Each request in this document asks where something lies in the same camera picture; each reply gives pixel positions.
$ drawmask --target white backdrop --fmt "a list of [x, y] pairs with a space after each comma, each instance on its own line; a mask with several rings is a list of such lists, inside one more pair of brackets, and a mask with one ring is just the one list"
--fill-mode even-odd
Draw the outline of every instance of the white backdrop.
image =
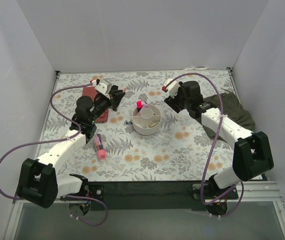
[[268, 0], [17, 0], [55, 70], [234, 66]]
[[285, 1], [270, 0], [235, 66], [241, 103], [270, 141], [276, 180], [285, 207]]
[[[0, 158], [17, 145], [39, 140], [55, 72], [16, 0], [0, 0]], [[36, 147], [10, 154], [0, 166], [0, 185], [14, 195], [20, 168]], [[0, 239], [12, 200], [0, 195]]]

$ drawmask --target red notebook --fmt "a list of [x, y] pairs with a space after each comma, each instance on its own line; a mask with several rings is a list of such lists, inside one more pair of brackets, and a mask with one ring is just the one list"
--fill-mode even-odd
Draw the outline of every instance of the red notebook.
[[[83, 96], [89, 96], [93, 101], [97, 95], [97, 91], [94, 86], [84, 87], [82, 89]], [[108, 109], [95, 121], [95, 123], [104, 123], [108, 120]]]

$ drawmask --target floral tablecloth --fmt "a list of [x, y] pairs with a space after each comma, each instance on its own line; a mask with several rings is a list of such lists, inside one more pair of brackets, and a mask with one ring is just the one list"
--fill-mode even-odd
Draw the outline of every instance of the floral tablecloth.
[[[212, 140], [203, 127], [190, 118], [187, 111], [175, 113], [164, 103], [167, 94], [161, 87], [168, 78], [187, 71], [144, 71], [144, 72], [108, 72], [61, 74], [56, 90], [83, 85], [91, 79], [104, 79], [121, 89], [127, 88], [117, 112], [109, 110], [108, 122], [97, 123], [96, 133], [103, 138], [107, 159], [99, 160], [92, 140], [79, 149], [60, 169], [59, 176], [70, 173], [80, 174], [89, 181], [173, 181], [200, 180], [204, 171]], [[210, 78], [219, 92], [234, 92], [231, 79], [226, 70], [202, 70]], [[212, 86], [201, 77], [188, 75], [181, 79], [195, 80], [200, 84], [204, 97], [215, 94]], [[56, 107], [68, 117], [75, 112], [76, 100], [82, 95], [82, 89], [61, 92], [54, 99]], [[135, 132], [133, 125], [126, 124], [137, 100], [147, 100], [157, 106], [162, 114], [160, 130], [150, 136]], [[70, 123], [50, 110], [45, 125], [43, 140], [62, 138]], [[44, 144], [40, 153], [48, 151], [53, 145]], [[232, 165], [233, 152], [224, 142], [218, 141], [213, 152], [206, 178]]]

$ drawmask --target olive green fabric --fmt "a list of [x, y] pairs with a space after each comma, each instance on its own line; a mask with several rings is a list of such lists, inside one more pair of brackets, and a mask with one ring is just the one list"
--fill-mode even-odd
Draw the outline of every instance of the olive green fabric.
[[[243, 128], [253, 131], [255, 128], [255, 122], [252, 119], [251, 114], [244, 110], [235, 94], [233, 92], [224, 92], [221, 93], [220, 96], [223, 104], [223, 114], [228, 115], [231, 120]], [[204, 99], [204, 101], [213, 103], [217, 108], [220, 107], [217, 95], [207, 97]], [[208, 137], [211, 139], [215, 138], [216, 133], [213, 130], [206, 126], [203, 126], [203, 129], [207, 133]]]

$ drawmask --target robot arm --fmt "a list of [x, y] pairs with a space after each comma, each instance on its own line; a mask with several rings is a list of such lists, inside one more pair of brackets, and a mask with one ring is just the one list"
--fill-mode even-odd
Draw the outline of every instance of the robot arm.
[[[186, 109], [190, 117], [217, 132], [220, 110], [211, 102], [204, 102], [198, 82], [174, 81], [167, 86], [170, 81], [162, 88], [170, 95], [165, 103], [177, 113]], [[227, 187], [249, 181], [274, 167], [269, 140], [263, 132], [254, 133], [224, 116], [219, 136], [233, 149], [233, 160], [231, 167], [209, 178], [207, 191], [210, 195], [218, 196]]]
[[85, 177], [70, 174], [57, 180], [57, 173], [64, 163], [94, 136], [97, 129], [95, 120], [108, 108], [116, 111], [125, 95], [117, 86], [112, 86], [105, 80], [92, 80], [92, 83], [98, 92], [94, 101], [89, 96], [80, 97], [72, 117], [72, 120], [81, 126], [81, 133], [68, 139], [79, 130], [78, 126], [72, 123], [65, 135], [66, 141], [57, 143], [35, 160], [28, 158], [23, 162], [17, 188], [20, 198], [48, 208], [61, 196], [86, 195], [84, 183], [88, 180]]

